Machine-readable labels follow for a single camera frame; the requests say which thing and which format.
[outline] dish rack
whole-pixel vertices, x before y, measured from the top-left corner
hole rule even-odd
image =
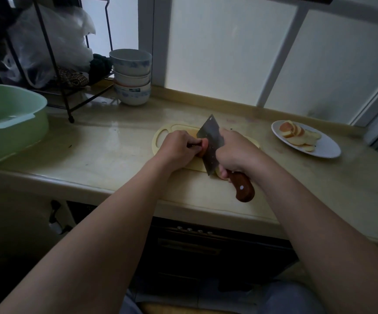
[[[108,28],[108,34],[109,34],[109,43],[110,43],[111,50],[113,50],[113,47],[112,47],[112,36],[111,36],[111,30],[110,30],[110,24],[109,24],[109,15],[108,15],[108,6],[109,6],[109,3],[110,3],[110,0],[100,0],[100,1],[105,1],[106,2],[105,13],[106,13],[106,22],[107,22],[107,28]],[[10,40],[10,37],[8,36],[7,31],[4,31],[4,39],[5,39],[5,41],[7,43],[7,46],[8,46],[8,48],[9,48],[9,50],[10,50],[10,52],[11,52],[13,58],[14,58],[15,64],[16,64],[17,68],[19,69],[19,73],[20,73],[20,75],[21,75],[21,77],[22,77],[22,79],[24,81],[24,84],[25,84],[24,88],[29,89],[29,90],[34,91],[34,92],[37,92],[37,93],[40,93],[40,94],[45,93],[45,94],[55,94],[55,95],[62,96],[62,100],[64,102],[64,105],[48,104],[47,106],[48,107],[54,107],[54,108],[59,108],[59,109],[66,110],[66,112],[68,114],[68,120],[69,120],[69,122],[70,123],[74,123],[74,117],[72,116],[72,112],[76,111],[77,109],[81,108],[85,104],[87,104],[90,101],[96,99],[97,97],[99,97],[103,93],[107,92],[109,89],[111,89],[113,87],[113,84],[109,85],[109,86],[107,86],[105,88],[103,88],[102,90],[98,91],[97,93],[94,93],[92,95],[92,97],[90,97],[90,98],[88,98],[88,99],[86,99],[86,100],[78,103],[74,107],[70,106],[70,103],[69,103],[69,100],[68,100],[69,97],[71,95],[73,95],[73,94],[76,94],[79,91],[84,90],[86,87],[69,87],[66,84],[63,84],[61,82],[60,71],[59,71],[58,66],[56,64],[56,61],[55,61],[54,52],[52,51],[52,47],[51,47],[51,44],[50,44],[50,40],[48,38],[48,34],[46,32],[44,20],[42,18],[42,14],[41,14],[41,11],[40,11],[39,6],[38,6],[38,2],[37,2],[37,0],[32,0],[32,2],[33,2],[33,6],[34,6],[34,8],[36,10],[36,14],[37,14],[37,17],[38,17],[38,20],[39,20],[39,23],[40,23],[40,27],[41,27],[42,33],[44,35],[45,43],[46,43],[46,46],[48,48],[48,52],[50,54],[51,63],[52,63],[53,68],[55,70],[56,80],[54,80],[53,82],[50,82],[49,84],[47,84],[43,88],[40,88],[40,89],[33,88],[26,81],[25,72],[24,72],[22,66],[20,65],[19,57],[17,56],[17,54],[16,54],[16,52],[14,50],[13,44],[12,44],[12,42]],[[81,0],[78,0],[78,3],[80,5],[80,7],[82,8],[82,2],[81,2]],[[7,13],[7,8],[6,9],[1,9],[0,8],[0,20],[2,20],[2,12],[4,12],[4,11],[6,11],[6,13]],[[87,48],[90,48],[87,36],[86,36],[86,44],[87,44]],[[111,71],[109,74],[103,76],[102,78],[98,79],[97,81],[89,83],[88,86],[91,86],[91,85],[99,82],[100,80],[109,77],[112,74],[113,74],[113,72]]]

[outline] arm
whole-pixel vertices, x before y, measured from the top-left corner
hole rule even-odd
[[[119,313],[170,174],[201,139],[175,131],[157,155],[79,223],[0,304],[0,313]]]
[[[378,247],[246,138],[220,132],[225,145],[217,150],[218,161],[263,190],[327,309],[378,313]]]

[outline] plastic bag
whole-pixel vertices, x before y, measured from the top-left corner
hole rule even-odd
[[[88,72],[93,53],[85,45],[84,36],[96,33],[91,17],[80,7],[51,10],[39,5],[39,8],[56,64],[77,72]],[[26,80],[34,88],[42,88],[55,76],[55,69],[34,6],[23,11],[8,29],[8,34]],[[3,63],[8,68],[7,77],[20,81],[22,77],[10,50],[7,50]]]

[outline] kitchen counter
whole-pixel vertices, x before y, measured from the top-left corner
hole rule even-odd
[[[90,103],[74,112],[74,124],[68,122],[64,110],[48,108],[48,112],[47,136],[0,162],[0,182],[7,179],[11,188],[33,191],[36,187],[40,192],[42,183],[48,189],[57,185],[58,191],[52,188],[53,193],[47,194],[54,197],[61,196],[63,186],[82,190],[87,195],[82,200],[75,196],[74,200],[98,204],[152,157],[151,141],[162,125],[200,127],[212,110],[150,98],[141,107]],[[327,132],[339,144],[342,155],[320,159],[282,143],[271,131],[272,121],[213,113],[220,126],[257,140],[266,153],[320,200],[378,243],[378,153],[360,138]],[[255,189],[254,199],[241,203],[227,181],[182,169],[171,176],[155,215],[286,238],[263,194],[257,186]],[[69,199],[67,193],[62,196]]]

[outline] plate of apple slices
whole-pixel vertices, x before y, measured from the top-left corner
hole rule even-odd
[[[275,121],[272,123],[272,131],[289,146],[315,157],[332,159],[342,153],[332,138],[302,123],[290,120]]]

